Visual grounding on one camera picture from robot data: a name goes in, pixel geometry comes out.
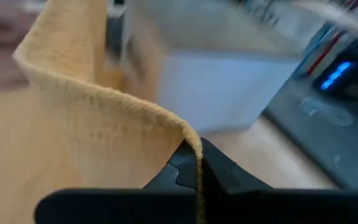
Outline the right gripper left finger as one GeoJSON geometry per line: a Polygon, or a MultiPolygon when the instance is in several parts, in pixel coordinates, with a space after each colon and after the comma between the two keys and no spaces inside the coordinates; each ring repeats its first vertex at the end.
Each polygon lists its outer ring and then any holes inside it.
{"type": "Polygon", "coordinates": [[[70,188],[45,196],[36,224],[195,224],[196,157],[182,141],[162,170],[141,189],[70,188]]]}

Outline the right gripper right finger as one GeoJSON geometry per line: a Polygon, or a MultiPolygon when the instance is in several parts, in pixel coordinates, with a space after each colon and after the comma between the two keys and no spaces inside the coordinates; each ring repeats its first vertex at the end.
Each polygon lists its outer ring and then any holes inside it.
{"type": "Polygon", "coordinates": [[[358,190],[273,188],[201,142],[208,224],[358,224],[358,190]]]}

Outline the yellow terry towel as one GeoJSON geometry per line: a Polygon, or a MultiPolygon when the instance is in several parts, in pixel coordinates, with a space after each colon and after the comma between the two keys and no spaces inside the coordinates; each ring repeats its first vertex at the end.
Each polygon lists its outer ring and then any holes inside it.
{"type": "Polygon", "coordinates": [[[48,194],[141,189],[182,141],[203,147],[183,119],[121,91],[105,66],[107,0],[47,0],[12,59],[26,85],[0,89],[0,224],[35,224],[48,194]]]}

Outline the beige fabric storage box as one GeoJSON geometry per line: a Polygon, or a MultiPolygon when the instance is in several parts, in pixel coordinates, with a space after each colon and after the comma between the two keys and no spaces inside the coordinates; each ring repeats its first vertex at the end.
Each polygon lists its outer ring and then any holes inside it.
{"type": "Polygon", "coordinates": [[[198,131],[248,128],[300,59],[296,44],[228,0],[126,0],[131,93],[198,131]]]}

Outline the black device blue lights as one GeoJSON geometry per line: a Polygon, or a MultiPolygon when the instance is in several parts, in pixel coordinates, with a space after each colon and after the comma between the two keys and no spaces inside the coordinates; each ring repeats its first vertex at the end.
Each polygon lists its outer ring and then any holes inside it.
{"type": "Polygon", "coordinates": [[[313,81],[326,96],[358,101],[358,40],[353,40],[313,81]]]}

